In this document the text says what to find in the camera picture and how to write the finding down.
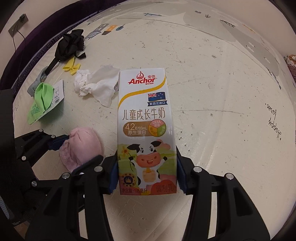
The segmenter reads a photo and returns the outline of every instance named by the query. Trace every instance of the electrical outlet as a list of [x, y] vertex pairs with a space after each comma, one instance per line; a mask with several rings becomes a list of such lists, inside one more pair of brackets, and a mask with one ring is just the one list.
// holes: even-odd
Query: electrical outlet
[[28, 17], [24, 13], [22, 14], [19, 19], [14, 23], [14, 25], [11, 26], [11, 28], [8, 30], [11, 37], [13, 37], [17, 31], [26, 23], [28, 22]]

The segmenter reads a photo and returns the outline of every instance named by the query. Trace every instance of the green cloth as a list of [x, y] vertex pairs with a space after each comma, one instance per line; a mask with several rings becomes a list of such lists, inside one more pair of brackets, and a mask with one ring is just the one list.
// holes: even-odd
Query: green cloth
[[50, 84], [41, 83], [35, 90], [34, 103], [28, 113], [28, 123], [32, 124], [51, 105], [54, 88]]

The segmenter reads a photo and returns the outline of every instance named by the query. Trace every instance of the purple fabric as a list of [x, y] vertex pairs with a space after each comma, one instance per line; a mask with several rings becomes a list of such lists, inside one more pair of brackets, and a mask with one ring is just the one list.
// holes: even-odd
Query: purple fabric
[[[23, 41], [20, 44], [16, 52], [9, 60], [0, 79], [0, 90], [9, 89], [13, 86], [13, 93], [15, 97], [24, 80], [26, 79], [32, 68], [36, 65], [38, 60], [43, 56], [43, 54], [62, 37], [63, 33], [66, 33], [74, 27], [76, 27], [75, 25], [71, 25], [73, 25], [76, 22], [79, 22], [80, 20], [88, 16], [91, 17], [90, 15], [95, 12], [102, 11], [121, 2], [123, 1], [81, 0], [62, 8], [59, 11], [52, 14], [51, 16], [49, 16], [42, 23], [40, 23], [34, 30], [32, 30], [32, 32], [25, 38], [25, 41]], [[55, 35], [57, 35], [64, 29], [66, 30], [62, 32], [60, 36], [57, 36], [56, 38], [52, 39]], [[30, 61], [32, 57], [50, 39], [52, 39], [50, 43], [46, 45], [37, 56], [35, 56], [33, 61]], [[20, 73], [20, 76], [18, 81], [15, 83], [18, 72]]]

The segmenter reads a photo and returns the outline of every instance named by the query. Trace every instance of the crumpled tissue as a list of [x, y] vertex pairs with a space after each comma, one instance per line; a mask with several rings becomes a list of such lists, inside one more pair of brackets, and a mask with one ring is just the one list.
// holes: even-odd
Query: crumpled tissue
[[88, 69], [78, 70], [74, 80], [74, 91], [79, 96], [92, 94], [102, 105], [110, 107], [119, 71], [120, 69], [114, 68], [112, 65], [103, 65], [92, 73]]

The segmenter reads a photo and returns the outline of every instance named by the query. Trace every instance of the milk carton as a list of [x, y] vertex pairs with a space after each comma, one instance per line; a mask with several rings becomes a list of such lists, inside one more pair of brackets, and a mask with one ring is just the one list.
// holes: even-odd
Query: milk carton
[[176, 193], [175, 135], [163, 68], [120, 72], [117, 136], [121, 194]]

